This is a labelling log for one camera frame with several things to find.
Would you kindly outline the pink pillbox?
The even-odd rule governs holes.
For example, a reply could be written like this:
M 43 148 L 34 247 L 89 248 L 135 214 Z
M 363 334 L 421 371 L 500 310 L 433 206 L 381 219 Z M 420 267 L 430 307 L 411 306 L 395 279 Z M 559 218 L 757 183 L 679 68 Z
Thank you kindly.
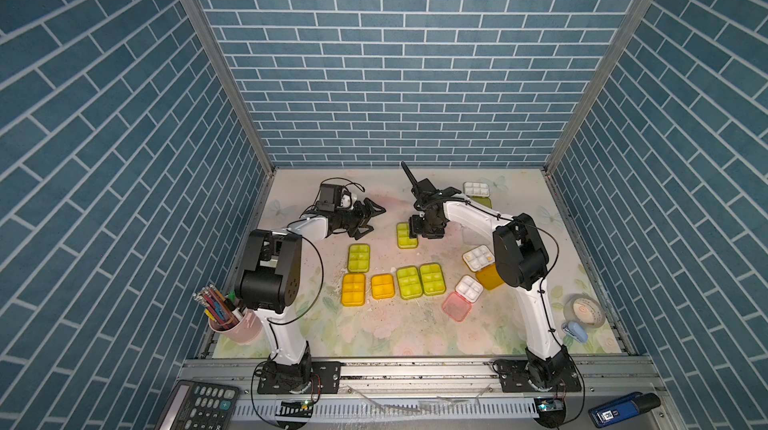
M 484 291 L 482 284 L 470 275 L 464 275 L 454 291 L 443 302 L 442 311 L 453 321 L 463 322 Z

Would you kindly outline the green pillbox sideways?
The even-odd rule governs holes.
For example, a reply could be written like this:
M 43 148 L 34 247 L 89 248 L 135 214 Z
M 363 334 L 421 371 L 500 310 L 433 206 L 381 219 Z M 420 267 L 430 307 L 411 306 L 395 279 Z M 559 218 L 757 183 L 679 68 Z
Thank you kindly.
M 370 270 L 371 250 L 368 244 L 353 244 L 348 249 L 347 270 L 367 273 Z

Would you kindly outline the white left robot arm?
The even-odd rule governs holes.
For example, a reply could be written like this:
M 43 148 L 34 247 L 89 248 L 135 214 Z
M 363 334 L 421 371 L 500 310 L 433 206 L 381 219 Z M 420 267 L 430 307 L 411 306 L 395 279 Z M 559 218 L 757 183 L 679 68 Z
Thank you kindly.
M 282 229 L 249 233 L 234 290 L 255 313 L 270 344 L 267 362 L 257 372 L 260 394 L 302 393 L 317 382 L 294 305 L 303 245 L 315 248 L 318 241 L 336 233 L 359 240 L 373 231 L 370 220 L 385 212 L 369 198 L 339 206 L 320 204 Z

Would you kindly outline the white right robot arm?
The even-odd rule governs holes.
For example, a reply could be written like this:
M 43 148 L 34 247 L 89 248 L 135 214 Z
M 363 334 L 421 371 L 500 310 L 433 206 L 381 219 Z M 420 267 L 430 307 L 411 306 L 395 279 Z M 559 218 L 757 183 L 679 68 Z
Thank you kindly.
M 490 240 L 497 273 L 517 293 L 526 332 L 528 380 L 539 390 L 559 384 L 572 359 L 555 329 L 546 289 L 552 264 L 539 227 L 527 214 L 496 212 L 463 196 L 431 195 L 414 203 L 411 234 L 440 239 L 450 223 Z

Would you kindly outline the small orange pillbox front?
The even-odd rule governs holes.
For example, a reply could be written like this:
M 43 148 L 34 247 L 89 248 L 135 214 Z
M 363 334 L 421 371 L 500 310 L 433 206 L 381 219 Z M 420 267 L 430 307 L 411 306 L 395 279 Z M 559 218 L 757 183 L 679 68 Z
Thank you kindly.
M 395 293 L 395 282 L 392 274 L 379 274 L 371 278 L 371 294 L 375 300 L 393 298 Z

